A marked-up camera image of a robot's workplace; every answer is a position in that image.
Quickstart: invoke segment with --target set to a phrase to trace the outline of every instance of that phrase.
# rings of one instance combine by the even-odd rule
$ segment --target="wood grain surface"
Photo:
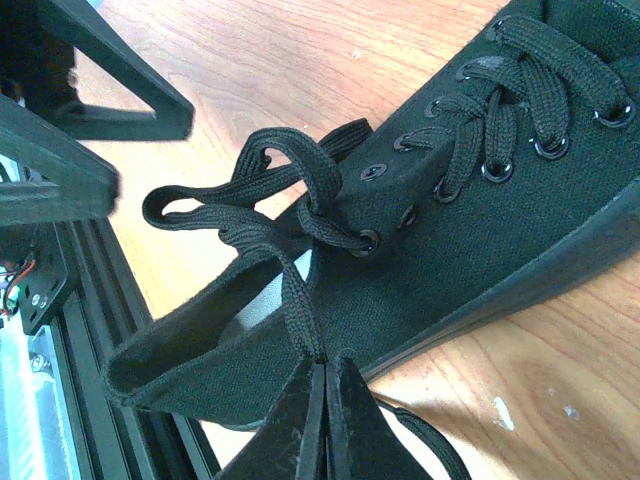
[[[197,111],[188,142],[88,142],[122,174],[111,221],[152,314],[187,300],[235,252],[213,231],[145,224],[140,205],[151,189],[227,181],[257,128],[292,126],[318,139],[363,116],[378,126],[503,3],[106,0],[107,21]],[[78,75],[86,101],[139,105],[86,58]],[[260,209],[276,215],[300,192]],[[371,388],[441,429],[475,479],[640,478],[639,298],[636,255],[578,290],[424,353]],[[251,436],[206,429],[223,463]]]

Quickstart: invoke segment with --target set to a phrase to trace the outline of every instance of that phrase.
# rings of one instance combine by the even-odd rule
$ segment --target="shoe sole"
[[[568,292],[640,248],[640,177],[579,228],[482,295],[361,369],[372,381],[490,322]]]

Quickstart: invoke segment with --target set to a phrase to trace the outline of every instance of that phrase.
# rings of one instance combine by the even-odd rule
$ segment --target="white insole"
[[[307,250],[294,262],[298,272],[304,281],[309,276],[311,269],[311,250]],[[256,295],[238,314],[229,322],[220,336],[220,342],[225,342],[255,327],[273,312],[281,304],[282,273],[271,280],[264,289]]]

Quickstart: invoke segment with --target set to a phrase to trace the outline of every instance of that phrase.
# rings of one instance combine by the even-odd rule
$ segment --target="shoe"
[[[640,244],[631,3],[513,1],[375,133],[360,122],[317,144],[261,130],[228,184],[152,192],[152,225],[220,229],[240,256],[117,349],[111,396],[255,428],[297,352],[320,349],[316,334],[369,381],[629,256]],[[291,165],[267,169],[267,148]],[[308,193],[275,221],[253,210],[299,179]],[[182,198],[203,205],[163,213]]]

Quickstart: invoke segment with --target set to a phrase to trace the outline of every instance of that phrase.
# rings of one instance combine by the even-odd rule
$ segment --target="black shoelace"
[[[341,188],[337,162],[344,159],[369,135],[365,120],[344,125],[318,144],[301,132],[288,128],[258,131],[247,140],[231,182],[215,188],[166,186],[151,192],[144,201],[145,219],[166,230],[220,229],[223,242],[241,255],[276,257],[282,264],[282,305],[287,331],[301,357],[326,362],[327,354],[309,298],[307,286],[293,261],[285,253],[292,233],[277,228],[275,222],[253,210],[255,204],[302,179],[308,195],[299,202],[298,219],[306,235],[335,247],[366,252],[370,239],[349,232],[323,214]],[[278,149],[290,165],[267,170],[267,148]],[[191,212],[163,213],[171,202],[193,198],[203,203]],[[414,433],[438,456],[454,480],[470,480],[464,462],[448,440],[433,426],[403,408],[378,400],[399,422]]]
[[[462,115],[455,128],[425,127],[407,133],[394,144],[397,151],[433,149],[454,141],[446,174],[434,188],[441,203],[456,199],[471,177],[484,144],[484,177],[502,183],[513,173],[517,141],[517,109],[531,115],[538,155],[557,160],[569,149],[568,82],[593,107],[594,119],[610,128],[633,120],[636,106],[620,77],[600,58],[545,23],[523,15],[506,16],[487,31],[487,40],[499,42],[511,56],[486,56],[466,63],[459,81],[484,80],[477,96],[453,93],[434,99],[425,116]]]

